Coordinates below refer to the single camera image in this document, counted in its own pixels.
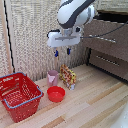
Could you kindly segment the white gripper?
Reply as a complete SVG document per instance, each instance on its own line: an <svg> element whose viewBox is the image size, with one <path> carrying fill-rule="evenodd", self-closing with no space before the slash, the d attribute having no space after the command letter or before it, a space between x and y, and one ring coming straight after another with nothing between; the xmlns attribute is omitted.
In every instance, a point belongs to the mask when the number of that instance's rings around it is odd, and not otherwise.
<svg viewBox="0 0 128 128"><path fill-rule="evenodd" d="M60 29L51 30L48 34L47 45L51 48L55 48L54 56L59 56L59 51L56 47L61 46L71 46L78 44L80 42L81 37L81 28L75 27L73 29L64 29L61 31ZM71 48L67 48L67 55L71 54Z"/></svg>

